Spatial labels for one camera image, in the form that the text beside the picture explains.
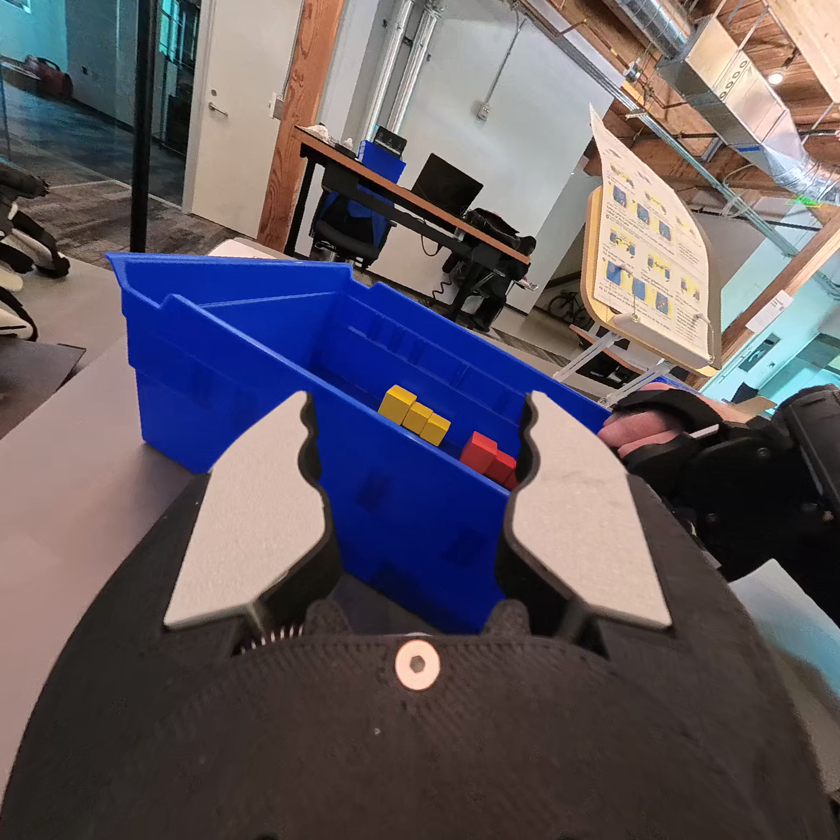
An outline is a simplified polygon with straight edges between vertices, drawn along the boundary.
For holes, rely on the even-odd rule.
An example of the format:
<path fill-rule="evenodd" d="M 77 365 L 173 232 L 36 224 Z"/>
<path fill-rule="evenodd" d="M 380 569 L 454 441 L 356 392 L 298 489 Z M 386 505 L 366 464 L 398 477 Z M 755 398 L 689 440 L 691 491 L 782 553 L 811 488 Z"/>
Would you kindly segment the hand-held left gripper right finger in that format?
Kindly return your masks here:
<path fill-rule="evenodd" d="M 499 586 L 531 634 L 580 642 L 600 620 L 673 626 L 625 468 L 545 392 L 526 396 Z"/>

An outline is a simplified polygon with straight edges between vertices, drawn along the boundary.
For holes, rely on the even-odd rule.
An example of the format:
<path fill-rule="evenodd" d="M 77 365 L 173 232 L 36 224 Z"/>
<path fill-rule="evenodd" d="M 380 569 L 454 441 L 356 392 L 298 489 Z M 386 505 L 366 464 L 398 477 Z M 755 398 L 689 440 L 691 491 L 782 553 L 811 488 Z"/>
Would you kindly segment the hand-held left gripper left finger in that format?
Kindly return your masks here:
<path fill-rule="evenodd" d="M 292 393 L 242 433 L 206 476 L 164 626 L 237 618 L 249 632 L 302 630 L 339 580 L 339 545 L 320 485 L 310 393 Z"/>

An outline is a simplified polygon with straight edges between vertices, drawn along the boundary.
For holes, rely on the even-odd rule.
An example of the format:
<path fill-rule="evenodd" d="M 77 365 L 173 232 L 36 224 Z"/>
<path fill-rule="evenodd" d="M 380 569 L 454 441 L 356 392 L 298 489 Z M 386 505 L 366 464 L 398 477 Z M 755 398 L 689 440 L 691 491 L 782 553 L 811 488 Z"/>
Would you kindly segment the person's right hand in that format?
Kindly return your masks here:
<path fill-rule="evenodd" d="M 720 421 L 741 423 L 745 419 L 733 406 L 662 382 L 648 383 L 632 394 L 632 397 L 642 393 L 659 392 L 676 392 L 681 396 L 688 396 L 693 403 L 705 403 L 716 417 L 716 420 L 712 421 L 713 424 Z M 647 400 L 644 404 L 630 409 L 614 409 L 597 436 L 607 447 L 615 450 L 618 457 L 624 458 L 635 449 L 646 445 L 666 444 L 685 431 L 686 424 L 682 415 L 675 413 L 670 407 L 664 411 L 660 410 Z"/>

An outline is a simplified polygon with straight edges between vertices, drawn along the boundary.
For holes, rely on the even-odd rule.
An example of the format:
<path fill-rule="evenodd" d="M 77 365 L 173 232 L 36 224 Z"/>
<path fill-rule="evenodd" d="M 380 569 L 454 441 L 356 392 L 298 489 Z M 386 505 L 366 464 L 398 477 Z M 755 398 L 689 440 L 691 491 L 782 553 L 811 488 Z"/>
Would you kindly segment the bicycle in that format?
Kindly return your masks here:
<path fill-rule="evenodd" d="M 579 291 L 560 292 L 549 301 L 547 312 L 552 318 L 570 327 L 588 330 L 593 324 Z"/>

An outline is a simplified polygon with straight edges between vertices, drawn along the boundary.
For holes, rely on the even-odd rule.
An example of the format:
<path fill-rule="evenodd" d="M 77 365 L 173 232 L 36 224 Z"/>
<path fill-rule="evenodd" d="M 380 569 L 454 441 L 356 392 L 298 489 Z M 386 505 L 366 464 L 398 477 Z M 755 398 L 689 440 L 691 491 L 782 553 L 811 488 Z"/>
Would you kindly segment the printed instruction sheet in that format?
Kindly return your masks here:
<path fill-rule="evenodd" d="M 714 359 L 707 248 L 675 191 L 590 108 L 602 163 L 593 300 L 607 323 L 678 366 Z"/>

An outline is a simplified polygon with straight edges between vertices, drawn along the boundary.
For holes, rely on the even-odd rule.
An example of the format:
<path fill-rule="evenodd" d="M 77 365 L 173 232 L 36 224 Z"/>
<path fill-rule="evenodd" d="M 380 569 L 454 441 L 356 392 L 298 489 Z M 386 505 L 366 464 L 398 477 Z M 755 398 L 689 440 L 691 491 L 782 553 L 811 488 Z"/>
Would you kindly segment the rounded document stand board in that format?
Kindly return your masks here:
<path fill-rule="evenodd" d="M 618 340 L 700 376 L 721 369 L 720 284 L 701 231 L 661 219 L 624 182 L 590 195 L 581 295 Z"/>

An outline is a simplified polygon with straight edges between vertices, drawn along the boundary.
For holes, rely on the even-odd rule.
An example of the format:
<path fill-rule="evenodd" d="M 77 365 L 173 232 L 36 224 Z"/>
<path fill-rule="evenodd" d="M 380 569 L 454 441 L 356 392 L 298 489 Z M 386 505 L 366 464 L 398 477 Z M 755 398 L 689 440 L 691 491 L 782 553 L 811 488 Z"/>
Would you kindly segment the black backpack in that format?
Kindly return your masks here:
<path fill-rule="evenodd" d="M 495 265 L 512 260 L 525 267 L 531 265 L 537 244 L 535 237 L 520 234 L 498 213 L 482 207 L 471 208 L 459 219 L 457 230 L 467 258 L 472 261 L 484 259 Z"/>

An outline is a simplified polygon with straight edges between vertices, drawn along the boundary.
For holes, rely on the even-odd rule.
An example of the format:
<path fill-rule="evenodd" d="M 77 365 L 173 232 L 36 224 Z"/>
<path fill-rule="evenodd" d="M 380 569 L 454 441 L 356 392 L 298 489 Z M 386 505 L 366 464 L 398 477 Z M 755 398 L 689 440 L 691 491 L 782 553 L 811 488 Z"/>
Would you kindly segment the black office chair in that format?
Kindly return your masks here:
<path fill-rule="evenodd" d="M 351 264 L 365 272 L 380 257 L 395 226 L 367 206 L 322 190 L 309 229 L 310 258 Z"/>

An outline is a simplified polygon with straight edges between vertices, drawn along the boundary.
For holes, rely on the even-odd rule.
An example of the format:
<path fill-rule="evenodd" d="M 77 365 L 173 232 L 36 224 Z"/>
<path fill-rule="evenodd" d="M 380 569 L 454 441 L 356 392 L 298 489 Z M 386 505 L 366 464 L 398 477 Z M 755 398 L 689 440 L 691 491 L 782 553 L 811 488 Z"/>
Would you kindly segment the black and white chair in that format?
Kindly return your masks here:
<path fill-rule="evenodd" d="M 24 278 L 33 271 L 60 280 L 70 262 L 58 249 L 55 237 L 27 215 L 20 200 L 49 194 L 48 183 L 23 167 L 1 159 L 1 334 L 35 342 L 35 321 L 18 300 Z"/>

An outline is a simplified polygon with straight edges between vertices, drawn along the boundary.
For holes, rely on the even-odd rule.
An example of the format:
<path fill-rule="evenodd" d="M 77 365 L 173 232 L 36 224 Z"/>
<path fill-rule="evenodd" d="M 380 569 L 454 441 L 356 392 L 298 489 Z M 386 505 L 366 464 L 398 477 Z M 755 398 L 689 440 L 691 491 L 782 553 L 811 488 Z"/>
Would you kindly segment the wooden top desk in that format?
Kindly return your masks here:
<path fill-rule="evenodd" d="M 414 231 L 422 240 L 435 242 L 439 249 L 449 251 L 444 273 L 452 270 L 460 277 L 455 299 L 446 308 L 437 303 L 437 311 L 452 322 L 459 319 L 469 297 L 479 296 L 482 300 L 493 298 L 487 291 L 492 284 L 500 287 L 497 299 L 505 301 L 511 286 L 529 288 L 525 267 L 512 260 L 472 261 L 467 258 L 466 249 L 458 233 L 460 217 L 453 217 L 436 206 L 415 196 L 397 183 L 366 169 L 351 150 L 330 141 L 320 134 L 321 126 L 313 128 L 296 127 L 293 135 L 300 143 L 300 157 L 306 161 L 301 183 L 301 193 L 308 191 L 317 166 L 323 170 L 322 190 L 335 191 L 350 200 L 369 207 L 402 227 Z"/>

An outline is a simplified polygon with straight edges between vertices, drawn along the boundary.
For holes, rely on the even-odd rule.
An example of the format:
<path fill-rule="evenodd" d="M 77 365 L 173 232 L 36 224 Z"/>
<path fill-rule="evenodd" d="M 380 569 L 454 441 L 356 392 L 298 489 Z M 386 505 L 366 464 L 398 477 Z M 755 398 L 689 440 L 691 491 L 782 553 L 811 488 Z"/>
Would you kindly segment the white door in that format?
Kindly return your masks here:
<path fill-rule="evenodd" d="M 182 209 L 255 238 L 301 1 L 201 2 Z"/>

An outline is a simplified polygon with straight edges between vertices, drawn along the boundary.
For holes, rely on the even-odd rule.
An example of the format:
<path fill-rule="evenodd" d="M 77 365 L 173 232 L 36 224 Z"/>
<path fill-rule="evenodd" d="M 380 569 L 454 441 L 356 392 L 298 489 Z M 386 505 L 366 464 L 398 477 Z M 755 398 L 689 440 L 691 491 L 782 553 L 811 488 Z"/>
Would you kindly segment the black pole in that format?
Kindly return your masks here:
<path fill-rule="evenodd" d="M 129 251 L 133 253 L 145 252 L 148 237 L 158 11 L 157 1 L 138 2 L 129 226 Z"/>

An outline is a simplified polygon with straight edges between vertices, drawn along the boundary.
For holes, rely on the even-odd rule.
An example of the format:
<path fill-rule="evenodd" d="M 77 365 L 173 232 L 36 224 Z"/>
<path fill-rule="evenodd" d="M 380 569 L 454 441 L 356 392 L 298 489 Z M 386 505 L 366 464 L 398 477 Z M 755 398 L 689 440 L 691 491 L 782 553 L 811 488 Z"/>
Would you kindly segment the red sofa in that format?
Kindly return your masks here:
<path fill-rule="evenodd" d="M 72 79 L 54 61 L 44 57 L 27 55 L 23 69 L 34 80 L 39 92 L 54 98 L 73 98 Z"/>

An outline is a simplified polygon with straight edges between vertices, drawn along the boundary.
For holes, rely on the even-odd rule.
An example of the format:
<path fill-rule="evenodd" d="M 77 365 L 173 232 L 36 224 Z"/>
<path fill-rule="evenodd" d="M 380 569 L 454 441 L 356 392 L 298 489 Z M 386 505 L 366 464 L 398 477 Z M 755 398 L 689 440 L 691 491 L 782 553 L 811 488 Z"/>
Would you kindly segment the rectangular metal duct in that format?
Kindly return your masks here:
<path fill-rule="evenodd" d="M 687 45 L 657 69 L 725 144 L 778 186 L 839 204 L 838 167 L 808 153 L 790 110 L 716 18 L 702 18 Z"/>

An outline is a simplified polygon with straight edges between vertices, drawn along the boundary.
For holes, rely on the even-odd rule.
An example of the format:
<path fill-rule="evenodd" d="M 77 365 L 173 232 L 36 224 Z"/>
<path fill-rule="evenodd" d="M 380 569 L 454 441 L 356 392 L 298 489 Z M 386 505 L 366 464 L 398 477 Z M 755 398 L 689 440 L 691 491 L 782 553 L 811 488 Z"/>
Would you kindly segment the round spiral metal duct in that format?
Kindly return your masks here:
<path fill-rule="evenodd" d="M 695 34 L 687 11 L 677 1 L 615 1 L 666 60 L 680 56 Z"/>

